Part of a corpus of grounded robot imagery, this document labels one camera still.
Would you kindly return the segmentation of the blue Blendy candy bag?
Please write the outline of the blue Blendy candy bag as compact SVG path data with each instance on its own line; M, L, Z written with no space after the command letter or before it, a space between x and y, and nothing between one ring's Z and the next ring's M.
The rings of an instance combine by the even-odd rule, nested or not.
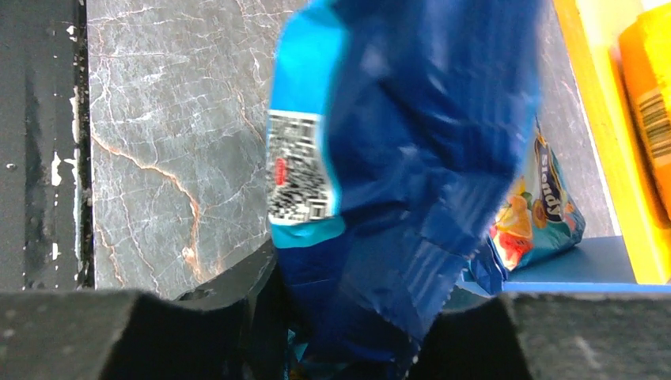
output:
M329 379L402 379L522 166L541 1L311 1L279 39L267 213Z

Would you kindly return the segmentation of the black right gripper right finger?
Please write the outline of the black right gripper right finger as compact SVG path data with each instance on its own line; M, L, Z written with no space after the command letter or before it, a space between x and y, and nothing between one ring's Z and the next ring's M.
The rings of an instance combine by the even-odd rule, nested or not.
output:
M663 293L508 293L439 315L412 379L667 379Z

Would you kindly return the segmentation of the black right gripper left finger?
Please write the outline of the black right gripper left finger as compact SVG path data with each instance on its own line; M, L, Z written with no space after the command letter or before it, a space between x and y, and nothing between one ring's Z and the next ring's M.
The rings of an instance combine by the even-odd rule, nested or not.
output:
M270 242L167 301L143 291L1 295L4 379L280 379L287 320Z

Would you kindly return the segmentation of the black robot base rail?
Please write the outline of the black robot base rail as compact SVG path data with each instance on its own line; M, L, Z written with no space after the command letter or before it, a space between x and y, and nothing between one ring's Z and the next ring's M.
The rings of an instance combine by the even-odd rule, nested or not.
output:
M1 4L1 288L93 287L83 1Z

